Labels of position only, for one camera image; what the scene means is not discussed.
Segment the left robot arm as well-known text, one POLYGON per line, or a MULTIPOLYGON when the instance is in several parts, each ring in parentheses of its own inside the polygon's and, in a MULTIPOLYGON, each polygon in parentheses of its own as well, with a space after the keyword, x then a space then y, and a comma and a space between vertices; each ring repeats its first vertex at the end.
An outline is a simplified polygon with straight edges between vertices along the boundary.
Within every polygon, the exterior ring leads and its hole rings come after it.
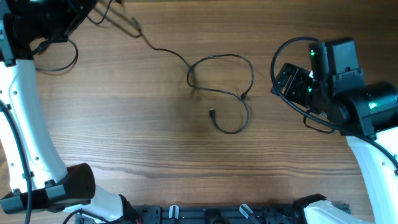
POLYGON ((98 223, 132 223, 134 210, 121 195, 97 186, 88 164, 67 167, 51 140, 37 93, 30 45, 67 42, 95 7, 94 1, 1 2, 1 143, 11 191, 6 214, 80 213, 98 223))

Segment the black usb cable silver plug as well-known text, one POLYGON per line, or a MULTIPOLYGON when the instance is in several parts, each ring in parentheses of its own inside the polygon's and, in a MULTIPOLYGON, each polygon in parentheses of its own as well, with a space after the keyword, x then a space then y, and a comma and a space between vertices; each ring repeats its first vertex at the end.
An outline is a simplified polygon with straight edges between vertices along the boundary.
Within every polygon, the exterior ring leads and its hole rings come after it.
POLYGON ((216 111, 215 111, 215 109, 214 108, 209 109, 209 116, 211 118, 211 121, 212 121, 213 125, 215 126, 215 128, 218 131, 220 131, 220 132, 222 132, 224 134, 238 134, 238 133, 240 133, 240 132, 242 132, 242 131, 244 131, 246 129, 246 127, 247 127, 247 125, 249 123, 249 120, 250 120, 249 106, 245 102, 245 99, 246 99, 248 93, 251 91, 252 86, 254 85, 254 74, 255 74, 254 67, 253 67, 252 63, 246 57, 243 57, 243 56, 237 55, 237 54, 219 54, 219 55, 210 55, 210 56, 207 56, 205 58, 199 59, 194 64, 189 66, 188 67, 188 71, 187 71, 186 79, 187 79, 188 86, 192 87, 194 90, 211 91, 211 92, 215 92, 215 93, 221 93, 221 94, 224 94, 224 95, 233 96, 233 97, 235 97, 237 100, 239 100, 243 104, 243 106, 244 106, 244 108, 246 110, 246 120, 243 123, 243 125, 236 131, 226 131, 226 130, 222 129, 218 125, 218 123, 216 121, 216 111), (249 65, 250 73, 251 73, 251 82, 250 82, 250 85, 247 88, 247 90, 245 90, 242 94, 237 95, 237 94, 232 93, 230 91, 217 90, 217 89, 214 89, 214 88, 205 88, 205 87, 197 86, 194 83, 190 83, 190 77, 192 77, 192 80, 195 79, 193 76, 194 76, 194 70, 196 69, 197 65, 199 65, 202 62, 204 62, 205 60, 210 60, 210 59, 214 59, 214 58, 221 58, 221 57, 236 57, 236 58, 240 58, 241 60, 244 60, 249 65))

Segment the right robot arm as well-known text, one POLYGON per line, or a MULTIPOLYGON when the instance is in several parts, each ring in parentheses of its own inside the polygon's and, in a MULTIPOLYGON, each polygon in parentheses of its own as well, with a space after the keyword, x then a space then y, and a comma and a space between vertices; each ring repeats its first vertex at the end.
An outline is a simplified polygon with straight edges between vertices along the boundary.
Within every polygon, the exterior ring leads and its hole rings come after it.
POLYGON ((376 223, 397 222, 397 88, 366 84, 354 40, 307 37, 311 69, 270 70, 272 90, 304 119, 346 138, 361 169, 376 223))

